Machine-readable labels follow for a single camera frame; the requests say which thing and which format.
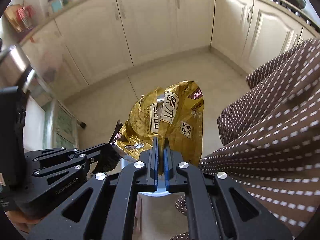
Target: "white label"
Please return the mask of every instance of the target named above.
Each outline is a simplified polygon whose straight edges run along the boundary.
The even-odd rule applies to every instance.
[[[191,134],[192,134],[192,126],[189,125],[188,123],[181,121],[181,129],[180,133],[184,135],[185,137],[188,137],[191,139]]]
[[[2,173],[0,173],[0,184],[1,184],[2,186],[5,186],[5,182],[4,182],[4,178],[3,178],[3,176],[2,176]]]
[[[159,131],[158,104],[153,103],[150,106],[150,131],[155,134]]]
[[[178,109],[179,98],[175,93],[164,93],[164,104],[161,113],[161,120],[172,124]]]

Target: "crumpled gold wrapper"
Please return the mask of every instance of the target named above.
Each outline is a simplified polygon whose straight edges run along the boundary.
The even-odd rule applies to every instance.
[[[185,162],[198,166],[203,109],[202,92],[193,81],[183,81],[166,90],[158,87],[136,102],[111,145],[124,159],[135,161],[141,152],[152,148],[152,138],[158,136],[158,169],[162,173],[164,141],[168,138],[172,150],[181,152]]]

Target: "cabinet door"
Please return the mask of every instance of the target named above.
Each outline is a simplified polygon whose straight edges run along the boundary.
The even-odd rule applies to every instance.
[[[64,100],[88,86],[54,21],[35,33],[22,49],[58,99]]]
[[[132,67],[116,0],[89,0],[55,20],[89,85]]]
[[[134,65],[177,50],[174,0],[117,0]]]
[[[210,46],[214,0],[176,0],[179,51]]]
[[[278,9],[254,1],[251,25],[242,55],[248,73],[298,43],[302,25]]]
[[[301,32],[301,36],[300,36],[300,39],[299,39],[299,43],[301,43],[303,41],[306,41],[308,39],[312,39],[314,37],[315,36],[310,31],[308,31],[305,27],[303,27],[302,28],[302,32]]]
[[[216,0],[211,46],[239,65],[253,0]]]

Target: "floor tile grout line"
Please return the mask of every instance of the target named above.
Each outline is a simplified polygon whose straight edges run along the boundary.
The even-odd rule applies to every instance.
[[[136,98],[137,98],[137,100],[138,100],[139,98],[137,97],[137,94],[136,94],[136,92],[134,91],[134,88],[133,88],[133,85],[132,85],[132,83],[131,83],[131,80],[130,80],[130,78],[129,78],[128,75],[127,75],[127,77],[128,77],[128,79],[129,79],[129,82],[130,82],[130,85],[131,85],[131,87],[132,87],[132,90],[133,90],[133,92],[134,92],[134,94],[136,95]]]

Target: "tile floor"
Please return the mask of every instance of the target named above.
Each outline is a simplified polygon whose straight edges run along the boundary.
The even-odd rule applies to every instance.
[[[125,122],[140,97],[157,86],[168,87],[183,80],[194,80],[204,95],[203,153],[222,147],[217,117],[230,103],[249,91],[244,76],[211,52],[196,52],[174,60],[137,68],[135,73],[108,80],[90,93],[69,102],[67,107],[82,122],[80,148],[108,142],[117,120]],[[176,195],[142,195],[142,230],[135,240],[169,240],[188,230],[187,218],[174,207]]]

